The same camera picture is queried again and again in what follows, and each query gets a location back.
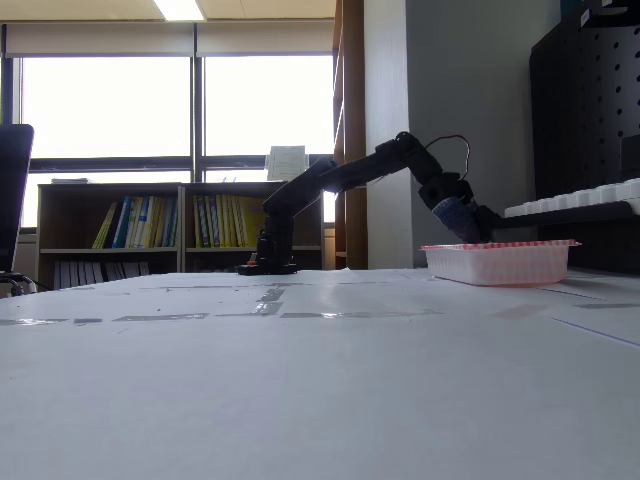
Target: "white table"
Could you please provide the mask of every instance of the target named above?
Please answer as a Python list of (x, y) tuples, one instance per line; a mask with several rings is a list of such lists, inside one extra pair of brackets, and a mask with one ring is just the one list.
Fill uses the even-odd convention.
[(545, 288), (172, 274), (0, 300), (0, 479), (638, 478), (640, 281)]

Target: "wooden bookshelf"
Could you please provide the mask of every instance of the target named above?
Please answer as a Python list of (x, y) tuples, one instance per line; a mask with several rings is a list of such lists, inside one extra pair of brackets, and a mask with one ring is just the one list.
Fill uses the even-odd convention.
[[(280, 182), (41, 185), (36, 240), (37, 280), (53, 286), (56, 260), (144, 261), (148, 262), (152, 274), (206, 271), (214, 270), (212, 267), (216, 266), (232, 268), (244, 264), (255, 248), (195, 248), (193, 196), (236, 195), (266, 199), (281, 186)], [(122, 202), (127, 195), (178, 198), (175, 247), (91, 248), (111, 203)], [(296, 217), (293, 256), (301, 269), (322, 269), (323, 218), (322, 201)]]
[[(179, 183), (40, 185), (36, 272), (39, 282), (53, 287), (56, 260), (148, 262), (150, 272), (181, 271), (181, 237), (167, 248), (102, 248), (91, 246), (113, 202), (125, 196), (155, 195), (181, 199)], [(178, 203), (178, 225), (182, 206)]]
[[(334, 160), (339, 165), (366, 155), (364, 1), (337, 0), (333, 34)], [(336, 199), (336, 268), (368, 268), (367, 191)]]
[[(255, 248), (196, 248), (193, 216), (194, 195), (235, 195), (266, 200), (282, 182), (192, 183), (183, 187), (183, 265), (187, 272), (215, 271), (245, 264)], [(323, 202), (317, 201), (295, 219), (294, 262), (304, 270), (321, 270), (323, 265)]]

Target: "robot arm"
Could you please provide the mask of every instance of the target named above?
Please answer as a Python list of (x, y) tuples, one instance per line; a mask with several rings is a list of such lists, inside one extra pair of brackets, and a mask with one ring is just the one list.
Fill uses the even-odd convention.
[(258, 239), (256, 258), (241, 266), (239, 273), (295, 273), (296, 266), (289, 262), (293, 219), (298, 213), (316, 202), (324, 190), (344, 192), (407, 167), (422, 185), (419, 193), (427, 207), (458, 237), (467, 243), (491, 240), (491, 220), (499, 217), (486, 207), (478, 207), (469, 184), (457, 173), (443, 172), (418, 139), (403, 132), (355, 162), (338, 166), (333, 160), (321, 159), (269, 197), (264, 202), (267, 220)]

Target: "pink plastic basket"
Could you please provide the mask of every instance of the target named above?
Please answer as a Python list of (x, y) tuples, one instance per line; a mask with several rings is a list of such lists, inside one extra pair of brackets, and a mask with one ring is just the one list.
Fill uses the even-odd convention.
[(422, 247), (436, 277), (473, 285), (559, 282), (575, 240)]

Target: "black chair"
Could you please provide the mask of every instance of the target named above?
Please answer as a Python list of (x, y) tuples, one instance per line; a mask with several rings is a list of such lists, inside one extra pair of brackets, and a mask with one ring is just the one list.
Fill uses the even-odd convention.
[(0, 283), (11, 283), (14, 296), (23, 293), (18, 282), (35, 292), (33, 280), (13, 272), (32, 144), (30, 125), (0, 125)]

